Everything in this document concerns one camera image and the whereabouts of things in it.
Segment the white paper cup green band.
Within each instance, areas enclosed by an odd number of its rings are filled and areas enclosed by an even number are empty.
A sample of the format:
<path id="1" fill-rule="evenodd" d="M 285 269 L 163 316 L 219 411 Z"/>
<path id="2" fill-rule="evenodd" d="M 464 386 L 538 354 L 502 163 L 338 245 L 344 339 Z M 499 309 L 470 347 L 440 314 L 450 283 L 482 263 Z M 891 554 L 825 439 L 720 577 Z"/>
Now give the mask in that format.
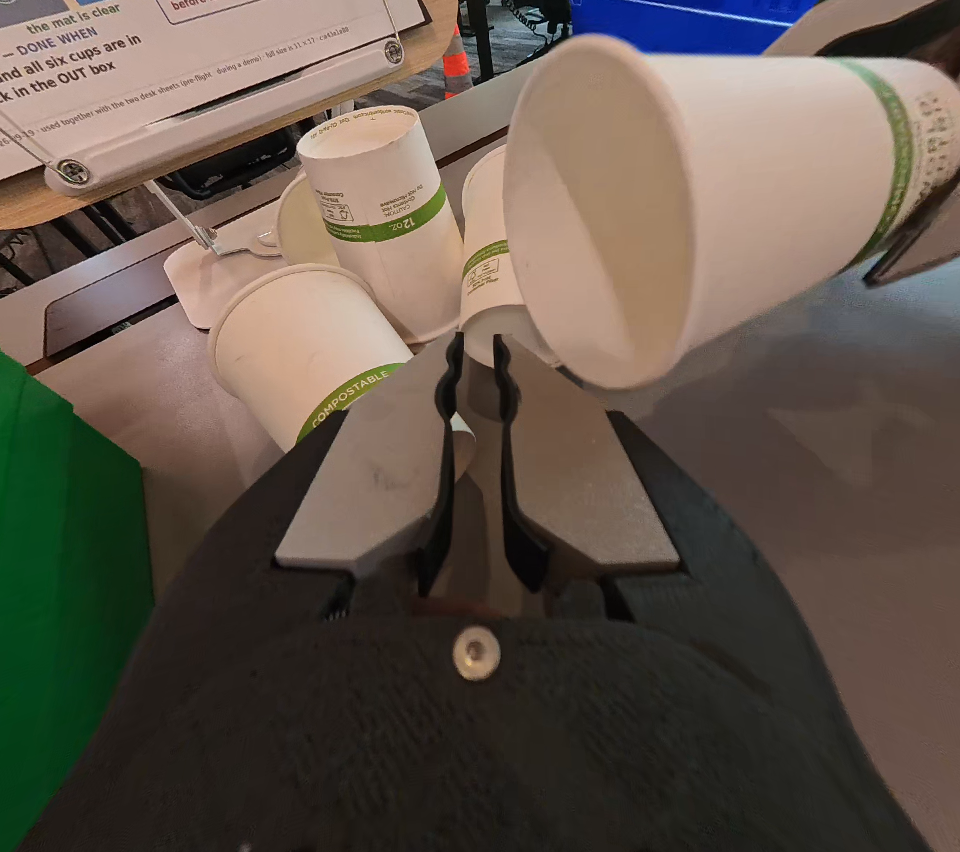
<path id="1" fill-rule="evenodd" d="M 513 110 L 503 210 L 560 365 L 606 389 L 881 252 L 958 173 L 958 85 L 889 58 L 565 42 Z"/>
<path id="2" fill-rule="evenodd" d="M 298 173 L 280 196 L 273 231 L 281 257 L 288 266 L 339 265 L 315 193 L 304 172 Z"/>
<path id="3" fill-rule="evenodd" d="M 364 282 L 305 265 L 234 296 L 210 332 L 209 356 L 222 388 L 282 453 L 341 412 L 402 453 L 443 435 L 435 390 L 453 340 L 450 330 L 412 353 Z"/>
<path id="4" fill-rule="evenodd" d="M 455 330 L 464 245 L 419 114 L 334 117 L 297 153 L 340 266 L 366 282 L 404 342 Z"/>
<path id="5" fill-rule="evenodd" d="M 520 291 L 503 217 L 506 146 L 477 162 L 462 187 L 464 238 L 460 330 L 464 351 L 493 367 L 494 336 L 508 334 L 551 367 L 560 362 L 534 325 Z"/>

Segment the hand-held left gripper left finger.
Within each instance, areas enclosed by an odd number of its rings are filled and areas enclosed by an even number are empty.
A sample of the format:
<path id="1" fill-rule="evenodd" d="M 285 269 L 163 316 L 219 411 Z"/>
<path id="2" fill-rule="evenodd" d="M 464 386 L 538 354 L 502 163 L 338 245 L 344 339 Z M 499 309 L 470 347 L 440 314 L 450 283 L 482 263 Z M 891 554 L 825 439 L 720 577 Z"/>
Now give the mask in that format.
<path id="1" fill-rule="evenodd" d="M 448 557 L 463 474 L 463 334 L 437 339 L 349 406 L 275 552 L 283 568 L 359 580 L 402 559 L 428 595 Z"/>

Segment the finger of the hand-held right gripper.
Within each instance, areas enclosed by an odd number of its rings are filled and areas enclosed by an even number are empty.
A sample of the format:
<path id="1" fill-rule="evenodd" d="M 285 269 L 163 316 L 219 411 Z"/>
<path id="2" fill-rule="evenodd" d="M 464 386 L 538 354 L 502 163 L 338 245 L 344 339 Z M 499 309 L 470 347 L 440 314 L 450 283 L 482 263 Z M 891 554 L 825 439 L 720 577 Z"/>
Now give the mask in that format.
<path id="1" fill-rule="evenodd" d="M 959 257 L 959 184 L 933 191 L 894 232 L 877 263 L 863 276 L 867 287 L 910 278 Z"/>
<path id="2" fill-rule="evenodd" d="M 907 59 L 957 74 L 959 0 L 824 0 L 764 55 Z"/>

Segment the white sheet holder bar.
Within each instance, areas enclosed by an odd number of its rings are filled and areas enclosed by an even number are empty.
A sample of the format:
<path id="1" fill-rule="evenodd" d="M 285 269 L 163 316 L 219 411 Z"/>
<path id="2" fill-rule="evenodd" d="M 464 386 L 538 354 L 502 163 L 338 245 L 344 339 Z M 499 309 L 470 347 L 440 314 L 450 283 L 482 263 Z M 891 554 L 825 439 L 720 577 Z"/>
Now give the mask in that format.
<path id="1" fill-rule="evenodd" d="M 352 97 L 360 86 L 393 75 L 404 60 L 399 39 L 372 43 L 96 143 L 47 167 L 44 184 L 65 196 L 81 196 L 126 181 L 144 182 L 163 166 L 178 170 L 192 162 L 192 154 L 219 148 L 229 138 L 274 121 L 287 125 L 289 115 L 301 109 L 315 114 L 320 101 Z"/>

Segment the wooden display board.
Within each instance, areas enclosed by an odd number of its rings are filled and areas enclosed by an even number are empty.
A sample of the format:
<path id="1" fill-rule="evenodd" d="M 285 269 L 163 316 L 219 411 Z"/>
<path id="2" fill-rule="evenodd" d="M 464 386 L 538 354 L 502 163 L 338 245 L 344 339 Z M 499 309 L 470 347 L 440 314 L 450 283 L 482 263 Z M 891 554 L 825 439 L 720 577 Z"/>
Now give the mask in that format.
<path id="1" fill-rule="evenodd" d="M 397 33 L 395 36 L 405 48 L 405 60 L 399 70 L 391 76 L 385 76 L 360 86 L 355 90 L 352 97 L 341 100 L 327 99 L 320 101 L 318 104 L 319 110 L 315 114 L 320 113 L 328 107 L 339 105 L 347 99 L 362 97 L 374 90 L 384 88 L 394 81 L 421 72 L 439 60 L 453 32 L 457 0 L 422 0 L 422 2 L 426 6 L 429 21 L 425 25 Z M 244 145 L 278 129 L 294 125 L 315 114 L 309 114 L 306 109 L 301 109 L 289 115 L 291 123 L 287 125 L 281 125 L 279 121 L 274 121 L 256 127 L 245 135 L 229 138 L 219 148 L 209 148 L 192 154 L 190 156 L 192 162 L 180 167 L 178 170 L 236 146 Z M 2 230 L 4 231 L 13 231 L 37 224 L 44 224 L 90 203 L 114 197 L 129 188 L 139 186 L 146 182 L 135 184 L 132 181 L 126 181 L 118 186 L 98 189 L 86 195 L 65 196 L 53 191 L 44 184 L 43 174 L 45 169 L 52 167 L 56 161 L 47 161 L 42 155 L 39 155 L 38 158 L 42 162 L 40 167 L 21 172 L 7 179 L 2 179 Z M 168 164 L 163 166 L 161 173 L 157 174 L 154 178 L 165 176 L 178 170 L 173 170 L 172 166 Z"/>

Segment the green plastic bin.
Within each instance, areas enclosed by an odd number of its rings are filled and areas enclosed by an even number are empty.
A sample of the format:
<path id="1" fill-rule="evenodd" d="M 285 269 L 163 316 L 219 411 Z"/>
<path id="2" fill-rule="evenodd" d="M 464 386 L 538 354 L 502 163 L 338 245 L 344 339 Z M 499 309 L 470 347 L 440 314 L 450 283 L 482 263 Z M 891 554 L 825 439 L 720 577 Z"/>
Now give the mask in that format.
<path id="1" fill-rule="evenodd" d="M 2 850 L 89 744 L 153 606 L 139 462 L 2 354 Z"/>

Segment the orange traffic cone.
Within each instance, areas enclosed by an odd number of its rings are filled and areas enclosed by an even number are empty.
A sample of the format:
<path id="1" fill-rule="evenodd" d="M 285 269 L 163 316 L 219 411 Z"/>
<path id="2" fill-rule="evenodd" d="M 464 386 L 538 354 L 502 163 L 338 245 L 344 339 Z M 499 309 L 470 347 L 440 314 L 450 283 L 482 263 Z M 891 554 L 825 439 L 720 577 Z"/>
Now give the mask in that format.
<path id="1" fill-rule="evenodd" d="M 444 99 L 450 100 L 474 87 L 469 59 L 458 24 L 454 25 L 451 40 L 442 55 Z"/>

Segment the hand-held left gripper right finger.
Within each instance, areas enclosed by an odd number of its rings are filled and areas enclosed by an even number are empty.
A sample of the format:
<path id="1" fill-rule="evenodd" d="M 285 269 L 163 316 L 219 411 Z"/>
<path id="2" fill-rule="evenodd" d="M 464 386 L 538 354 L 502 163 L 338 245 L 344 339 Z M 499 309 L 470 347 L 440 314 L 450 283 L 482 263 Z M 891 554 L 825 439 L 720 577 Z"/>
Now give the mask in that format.
<path id="1" fill-rule="evenodd" d="M 510 335 L 493 338 L 505 555 L 533 594 L 673 572 L 680 556 L 605 408 Z"/>

